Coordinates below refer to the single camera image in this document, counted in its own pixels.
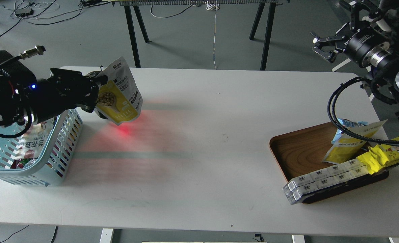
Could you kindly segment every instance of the wooden tray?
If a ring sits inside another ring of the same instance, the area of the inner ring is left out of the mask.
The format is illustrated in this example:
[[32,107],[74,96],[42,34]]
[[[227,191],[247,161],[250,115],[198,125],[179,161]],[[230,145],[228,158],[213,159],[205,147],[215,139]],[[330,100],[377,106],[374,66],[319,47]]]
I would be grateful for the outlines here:
[[[332,146],[331,140],[333,140],[336,130],[337,128],[332,123],[324,123],[282,134],[270,140],[270,150],[287,182],[294,177],[333,165],[332,163],[323,163],[322,160]],[[355,157],[366,152],[366,146],[360,149]],[[313,203],[366,186],[370,183],[384,180],[388,175],[388,171],[374,175],[364,175],[337,188],[314,194],[305,199],[303,203]]]

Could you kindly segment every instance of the basket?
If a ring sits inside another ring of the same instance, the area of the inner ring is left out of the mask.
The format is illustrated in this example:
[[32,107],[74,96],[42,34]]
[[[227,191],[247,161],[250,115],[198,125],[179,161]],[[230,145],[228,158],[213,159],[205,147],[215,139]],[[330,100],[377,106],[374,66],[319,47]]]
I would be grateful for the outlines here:
[[[16,133],[23,128],[14,124],[7,128],[0,127],[0,132]],[[81,130],[82,120],[77,111],[71,109],[63,112],[58,116],[54,129],[50,131],[39,158],[23,169],[11,169],[12,157],[18,152],[19,137],[0,138],[0,179],[14,185],[59,185],[66,177]]]

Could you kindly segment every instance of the table leg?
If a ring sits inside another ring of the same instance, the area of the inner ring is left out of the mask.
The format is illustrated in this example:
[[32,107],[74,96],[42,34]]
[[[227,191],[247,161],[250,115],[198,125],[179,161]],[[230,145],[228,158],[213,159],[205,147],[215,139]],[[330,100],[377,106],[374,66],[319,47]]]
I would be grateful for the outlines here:
[[101,240],[99,243],[111,243],[113,241],[114,229],[102,229]]
[[389,241],[390,241],[390,243],[399,243],[399,238],[389,237]]
[[263,58],[260,70],[266,70],[267,56],[269,55],[270,37],[272,36],[273,20],[275,18],[276,3],[270,3],[269,17],[267,18],[266,38],[264,39]]
[[260,22],[261,15],[263,14],[265,3],[260,3],[257,10],[257,15],[255,16],[254,25],[252,26],[252,30],[250,31],[249,40],[253,40],[255,38],[255,33],[257,32],[258,23]]
[[292,235],[292,243],[304,243],[303,235]]
[[133,6],[133,10],[135,11],[136,18],[138,19],[139,28],[141,29],[144,41],[146,43],[150,43],[149,36],[147,35],[147,31],[145,30],[144,21],[142,20],[141,12],[139,11],[139,7]]
[[124,6],[124,12],[126,14],[130,44],[132,45],[133,60],[135,61],[135,67],[140,68],[141,64],[139,63],[138,46],[136,45],[135,29],[133,29],[132,13],[130,12],[130,6]]

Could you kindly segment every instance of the yellow package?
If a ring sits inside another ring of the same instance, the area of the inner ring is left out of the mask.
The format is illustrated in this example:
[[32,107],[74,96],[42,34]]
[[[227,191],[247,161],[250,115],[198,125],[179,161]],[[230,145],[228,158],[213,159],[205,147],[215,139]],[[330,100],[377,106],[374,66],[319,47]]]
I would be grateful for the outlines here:
[[369,147],[369,152],[358,156],[357,159],[366,165],[370,174],[373,174],[399,163],[399,146],[378,144],[375,147]]
[[371,151],[379,155],[378,161],[384,166],[390,166],[393,161],[399,160],[399,146],[379,144],[371,148]]
[[[383,120],[366,126],[348,128],[348,130],[364,137],[372,137],[385,122],[386,120]],[[359,151],[365,143],[366,141],[342,134],[341,138],[328,150],[323,162],[333,164],[344,163],[354,158],[354,154]]]
[[97,77],[102,75],[108,83],[99,89],[96,110],[117,125],[135,120],[141,113],[142,96],[127,62],[120,57]]

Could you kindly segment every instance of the white cable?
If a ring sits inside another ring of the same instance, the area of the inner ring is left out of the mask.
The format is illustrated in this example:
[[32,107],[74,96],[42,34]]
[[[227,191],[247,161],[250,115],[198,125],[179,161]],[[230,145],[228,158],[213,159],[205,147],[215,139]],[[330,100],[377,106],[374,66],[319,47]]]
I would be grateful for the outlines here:
[[[18,0],[16,0],[15,2],[14,2],[14,9],[8,9],[8,8],[6,8],[4,5],[2,5],[2,4],[0,4],[0,6],[2,6],[3,7],[3,9],[6,9],[6,10],[10,10],[10,11],[13,11],[12,13],[11,13],[11,18],[13,18],[13,19],[17,19],[18,17],[12,17],[12,15],[15,13],[15,11],[16,10],[19,10],[20,8],[20,6],[22,5],[22,4],[24,4],[24,0],[22,0],[22,2],[18,5],[18,6],[16,6],[16,3],[18,2]],[[50,3],[52,3],[52,4],[56,4],[57,5],[57,8],[56,9],[54,9],[54,10],[52,10],[51,12],[54,12],[54,11],[56,11],[56,10],[58,10],[59,8],[60,8],[60,4],[58,4],[58,3],[54,3],[54,2],[39,2],[39,3],[30,3],[29,2],[29,5],[28,6],[25,6],[24,8],[21,8],[21,9],[25,9],[25,8],[38,8],[38,9],[40,9],[40,10],[43,10],[43,9],[45,9],[45,8],[49,8],[49,6],[50,6]],[[30,17],[24,17],[23,19],[33,19],[33,20],[37,20],[37,19],[46,19],[46,18],[30,18]]]
[[215,37],[213,40],[213,63],[215,64],[215,70],[216,70],[216,60],[215,60],[215,50],[216,50],[216,16],[218,15],[218,9],[215,10]]
[[221,8],[219,4],[207,4],[206,9],[210,11],[217,11]]
[[215,52],[216,52],[216,16],[218,15],[218,10],[221,8],[219,4],[207,4],[206,9],[209,11],[215,11],[215,36],[213,39],[213,63],[215,64],[216,70],[216,59],[215,59]]
[[[104,4],[107,4],[107,3],[97,3],[97,4],[94,4],[94,5],[90,5],[90,6],[84,6],[82,9],[90,8],[90,7],[94,7],[94,6],[99,6],[99,5],[104,5]],[[51,16],[51,17],[36,17],[36,18],[24,17],[22,19],[27,19],[27,20],[48,20],[48,19],[52,19],[52,18],[55,18],[55,17],[59,17],[61,15],[69,14],[71,12],[76,12],[76,11],[80,11],[80,10],[81,10],[81,8],[75,9],[75,10],[72,10],[72,11],[68,11],[68,12],[64,12],[64,13],[61,13],[61,14],[57,14],[57,15],[54,15],[54,16]]]

